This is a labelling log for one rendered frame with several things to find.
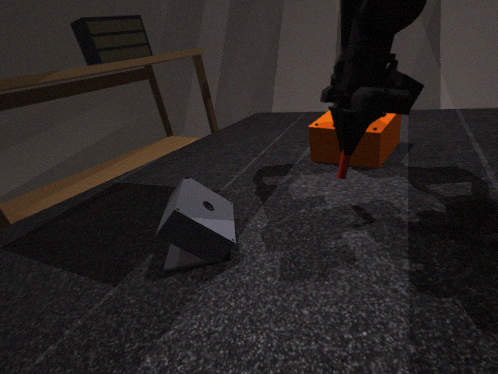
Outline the red peg with white band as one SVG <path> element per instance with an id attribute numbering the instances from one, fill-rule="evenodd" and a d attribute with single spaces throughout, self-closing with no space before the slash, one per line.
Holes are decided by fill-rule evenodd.
<path id="1" fill-rule="evenodd" d="M 350 160 L 350 156 L 345 156 L 344 152 L 343 152 L 343 149 L 342 149 L 342 154 L 341 154 L 339 169 L 338 169 L 338 173 L 337 173 L 337 178 L 339 178 L 339 179 L 345 179 L 346 178 L 349 160 Z"/>

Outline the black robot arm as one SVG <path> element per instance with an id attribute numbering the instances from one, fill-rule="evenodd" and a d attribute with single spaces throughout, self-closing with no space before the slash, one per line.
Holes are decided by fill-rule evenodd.
<path id="1" fill-rule="evenodd" d="M 394 36 L 413 23 L 424 9 L 426 0 L 340 0 L 341 54 L 330 77 L 330 87 L 341 83 L 348 45 L 354 43 L 393 44 Z M 416 99 L 424 85 L 397 71 L 398 60 L 389 63 L 382 86 L 386 89 L 409 90 Z"/>

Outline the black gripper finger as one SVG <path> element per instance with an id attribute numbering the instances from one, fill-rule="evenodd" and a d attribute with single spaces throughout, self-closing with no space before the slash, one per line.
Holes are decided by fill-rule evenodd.
<path id="1" fill-rule="evenodd" d="M 341 136 L 339 109 L 342 109 L 342 110 L 350 110 L 350 109 L 336 108 L 336 107 L 331 107 L 331 106 L 328 106 L 328 109 L 330 110 L 330 114 L 331 114 L 331 117 L 332 117 L 332 121 L 333 121 L 333 125 L 334 125 L 334 128 L 335 128 L 335 132 L 336 132 L 336 137 L 337 137 L 339 149 L 340 149 L 340 152 L 342 153 L 343 146 L 342 146 L 342 136 Z"/>
<path id="2" fill-rule="evenodd" d="M 387 113 L 375 114 L 339 109 L 342 146 L 345 156 L 351 156 L 369 126 Z"/>

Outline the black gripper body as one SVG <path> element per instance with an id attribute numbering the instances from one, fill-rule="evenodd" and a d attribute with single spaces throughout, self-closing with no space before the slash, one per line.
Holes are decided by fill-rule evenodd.
<path id="1" fill-rule="evenodd" d="M 349 44 L 341 83 L 326 87 L 320 102 L 333 107 L 364 113 L 409 114 L 414 98 L 409 90 L 386 89 L 382 86 L 387 63 L 394 63 L 396 53 L 385 43 Z"/>

